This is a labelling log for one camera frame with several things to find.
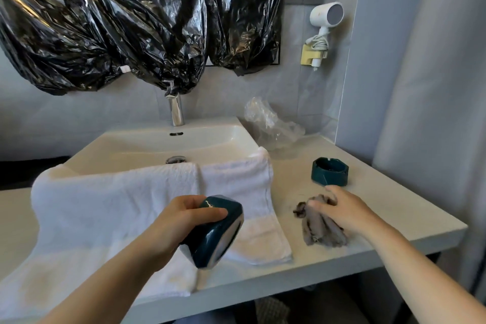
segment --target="white countertop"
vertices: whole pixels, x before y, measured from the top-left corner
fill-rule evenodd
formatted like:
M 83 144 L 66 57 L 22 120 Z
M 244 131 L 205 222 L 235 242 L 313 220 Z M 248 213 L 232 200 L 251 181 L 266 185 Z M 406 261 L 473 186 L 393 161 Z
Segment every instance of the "white countertop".
M 212 271 L 201 272 L 198 291 L 190 297 L 138 305 L 129 311 L 124 323 L 159 324 L 382 266 L 371 246 L 358 236 L 351 236 L 349 246 L 343 248 L 308 247 L 304 243 L 301 220 L 294 218 L 292 211 L 298 202 L 322 192 L 322 186 L 311 181 L 312 162 L 319 157 L 337 158 L 346 163 L 349 166 L 347 189 L 365 200 L 425 254 L 457 246 L 467 228 L 323 137 L 308 136 L 271 156 L 275 173 L 274 208 L 292 248 L 293 261 L 255 267 L 223 260 Z M 37 232 L 38 224 L 30 207 L 30 189 L 0 192 L 0 279 L 27 258 Z

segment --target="black plastic bag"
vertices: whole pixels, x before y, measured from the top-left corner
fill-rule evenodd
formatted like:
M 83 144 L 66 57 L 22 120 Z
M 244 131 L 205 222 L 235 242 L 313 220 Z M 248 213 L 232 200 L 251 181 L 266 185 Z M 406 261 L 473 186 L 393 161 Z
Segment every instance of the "black plastic bag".
M 206 0 L 206 4 L 208 50 L 214 65 L 245 75 L 275 62 L 284 0 Z
M 206 65 L 204 0 L 97 0 L 122 41 L 167 94 L 186 94 Z
M 92 0 L 0 0 L 0 43 L 43 91 L 96 91 L 129 64 L 98 18 Z

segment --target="shower curtain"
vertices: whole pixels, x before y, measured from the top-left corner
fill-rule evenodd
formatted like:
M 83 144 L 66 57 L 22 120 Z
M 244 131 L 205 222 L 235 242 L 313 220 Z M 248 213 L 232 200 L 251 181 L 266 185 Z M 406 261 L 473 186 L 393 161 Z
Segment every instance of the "shower curtain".
M 374 167 L 470 228 L 439 266 L 486 301 L 486 0 L 422 0 Z

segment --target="chrome faucet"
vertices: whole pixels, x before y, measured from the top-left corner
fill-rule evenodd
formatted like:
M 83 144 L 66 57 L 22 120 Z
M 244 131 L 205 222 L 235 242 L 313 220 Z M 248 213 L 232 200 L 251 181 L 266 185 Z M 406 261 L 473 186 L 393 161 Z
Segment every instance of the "chrome faucet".
M 174 87 L 174 83 L 171 82 L 171 89 Z M 181 102 L 181 95 L 167 95 L 167 99 L 169 100 L 169 105 L 171 107 L 171 114 L 172 114 L 172 125 L 174 127 L 180 127 L 185 125 L 184 122 L 184 115 L 182 114 L 182 102 Z

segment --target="person's left hand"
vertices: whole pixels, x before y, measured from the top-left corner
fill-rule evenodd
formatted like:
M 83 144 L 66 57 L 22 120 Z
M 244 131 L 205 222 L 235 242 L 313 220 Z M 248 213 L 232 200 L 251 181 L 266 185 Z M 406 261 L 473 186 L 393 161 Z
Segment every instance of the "person's left hand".
M 154 258 L 154 271 L 162 269 L 172 258 L 179 244 L 199 224 L 224 219 L 222 208 L 201 208 L 206 196 L 179 196 L 161 212 L 154 223 L 136 240 Z

